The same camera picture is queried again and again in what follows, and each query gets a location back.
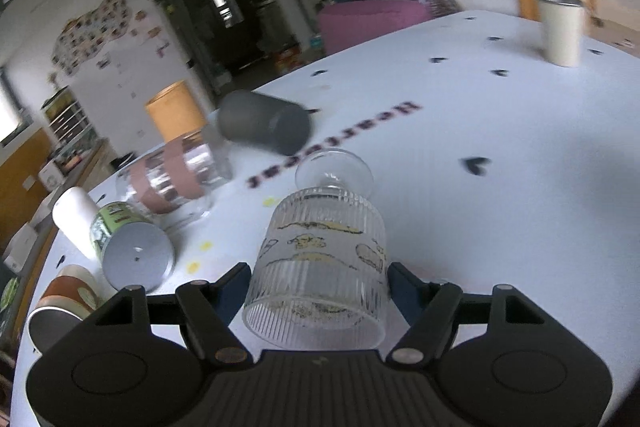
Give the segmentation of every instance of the pink ottoman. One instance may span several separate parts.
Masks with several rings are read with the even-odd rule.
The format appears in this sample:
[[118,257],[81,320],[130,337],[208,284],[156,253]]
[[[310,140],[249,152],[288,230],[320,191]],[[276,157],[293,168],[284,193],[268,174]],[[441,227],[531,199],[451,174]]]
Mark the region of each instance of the pink ottoman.
[[327,55],[431,19],[418,1],[371,0],[332,4],[318,14]]

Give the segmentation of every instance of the gray cup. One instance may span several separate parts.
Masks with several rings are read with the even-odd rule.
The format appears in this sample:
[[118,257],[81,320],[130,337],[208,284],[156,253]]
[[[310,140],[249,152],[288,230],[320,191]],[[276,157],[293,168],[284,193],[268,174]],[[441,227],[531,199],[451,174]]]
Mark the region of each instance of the gray cup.
[[294,155],[311,136],[311,118],[297,103],[256,92],[230,92],[218,110],[220,133],[233,142]]

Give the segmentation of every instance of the white tablecloth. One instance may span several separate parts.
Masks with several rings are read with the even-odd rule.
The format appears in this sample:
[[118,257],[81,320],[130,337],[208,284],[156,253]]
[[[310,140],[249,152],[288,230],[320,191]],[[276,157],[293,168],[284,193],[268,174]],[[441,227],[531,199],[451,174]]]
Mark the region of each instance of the white tablecloth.
[[[541,43],[535,22],[467,11],[332,55],[260,90],[320,109],[310,144],[356,130],[341,146],[375,176],[371,201],[393,260],[472,293],[515,285],[609,365],[610,410],[640,367],[640,60],[585,38],[580,67],[559,68],[542,58]],[[402,102],[421,108],[376,120]],[[354,127],[368,119],[372,128]],[[490,159],[484,176],[463,168],[461,159],[474,156]],[[248,178],[283,158],[235,146],[231,160],[234,181],[217,190],[206,219],[175,238],[175,270],[155,293],[215,280],[239,261],[253,266],[274,203],[296,189],[295,169],[249,188]],[[113,201],[113,177],[91,194]],[[61,267],[99,270],[58,234],[31,308],[62,255]],[[254,357],[269,347],[240,315],[231,328]],[[406,328],[391,306],[381,351]],[[462,337],[479,331],[461,329]],[[154,331],[182,343],[177,327]],[[24,392],[36,357],[23,335],[15,426],[37,425]]]

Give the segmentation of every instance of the wall outlet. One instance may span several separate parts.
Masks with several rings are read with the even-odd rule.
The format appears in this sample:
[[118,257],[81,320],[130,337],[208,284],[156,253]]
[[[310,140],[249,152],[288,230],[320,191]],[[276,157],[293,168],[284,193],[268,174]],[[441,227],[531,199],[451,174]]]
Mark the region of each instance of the wall outlet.
[[31,187],[33,187],[33,184],[35,182],[36,182],[35,178],[29,174],[27,176],[27,179],[25,179],[25,181],[22,182],[22,187],[24,187],[24,190],[29,190]]

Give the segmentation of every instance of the can lid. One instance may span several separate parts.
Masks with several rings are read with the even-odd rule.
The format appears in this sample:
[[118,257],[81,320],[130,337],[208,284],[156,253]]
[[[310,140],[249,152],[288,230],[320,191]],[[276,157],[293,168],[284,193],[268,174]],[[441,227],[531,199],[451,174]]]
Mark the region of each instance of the can lid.
[[104,246],[102,271],[116,290],[140,284],[150,292],[173,268],[174,247],[162,229],[152,223],[126,223]]
[[539,0],[541,2],[548,2],[550,4],[559,4],[561,6],[572,6],[575,8],[584,7],[584,3],[581,0]]

